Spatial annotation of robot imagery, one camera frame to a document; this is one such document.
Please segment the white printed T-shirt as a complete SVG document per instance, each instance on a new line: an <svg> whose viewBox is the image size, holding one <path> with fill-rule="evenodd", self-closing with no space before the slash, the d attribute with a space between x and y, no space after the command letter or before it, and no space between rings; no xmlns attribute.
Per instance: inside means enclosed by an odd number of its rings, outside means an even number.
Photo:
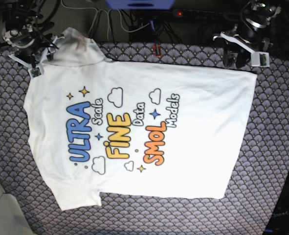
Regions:
<svg viewBox="0 0 289 235"><path fill-rule="evenodd" d="M24 100L28 143L60 209L101 193L223 198L257 75L107 58L73 28Z"/></svg>

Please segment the black power strip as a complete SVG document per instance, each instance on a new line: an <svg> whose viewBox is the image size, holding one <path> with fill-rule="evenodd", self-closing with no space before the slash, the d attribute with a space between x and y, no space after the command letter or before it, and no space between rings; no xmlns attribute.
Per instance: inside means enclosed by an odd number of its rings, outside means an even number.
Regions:
<svg viewBox="0 0 289 235"><path fill-rule="evenodd" d="M223 18L223 13L215 11L173 9L171 12L175 18L182 18L185 20Z"/></svg>

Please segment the red table clamp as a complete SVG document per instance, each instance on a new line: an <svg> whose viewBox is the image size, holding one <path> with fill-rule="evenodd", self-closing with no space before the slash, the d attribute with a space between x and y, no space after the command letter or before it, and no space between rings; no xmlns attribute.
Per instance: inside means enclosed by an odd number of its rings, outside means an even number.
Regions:
<svg viewBox="0 0 289 235"><path fill-rule="evenodd" d="M154 52L155 57L157 57L157 58L161 57L160 43L153 44L153 52Z"/></svg>

